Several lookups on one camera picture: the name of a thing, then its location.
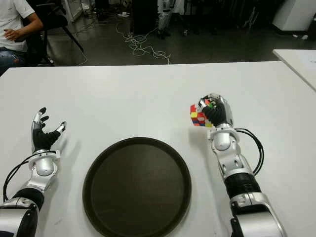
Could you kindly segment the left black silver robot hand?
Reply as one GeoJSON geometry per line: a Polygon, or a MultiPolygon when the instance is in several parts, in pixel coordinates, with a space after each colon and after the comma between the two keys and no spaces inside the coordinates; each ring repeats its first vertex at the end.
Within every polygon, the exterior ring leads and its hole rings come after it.
{"type": "Polygon", "coordinates": [[[32,141],[32,153],[39,150],[50,150],[53,144],[59,139],[61,134],[66,130],[67,122],[62,122],[54,131],[44,132],[45,121],[49,119],[49,116],[44,116],[46,107],[41,108],[35,114],[31,125],[31,141],[32,141]]]}

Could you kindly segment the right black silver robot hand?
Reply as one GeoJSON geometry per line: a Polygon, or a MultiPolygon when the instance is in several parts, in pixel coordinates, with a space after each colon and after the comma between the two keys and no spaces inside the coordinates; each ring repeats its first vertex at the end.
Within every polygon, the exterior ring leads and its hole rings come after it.
{"type": "Polygon", "coordinates": [[[197,105],[199,110],[215,127],[221,124],[228,124],[230,127],[234,126],[230,105],[223,96],[216,93],[208,94],[200,98],[197,105]]]}

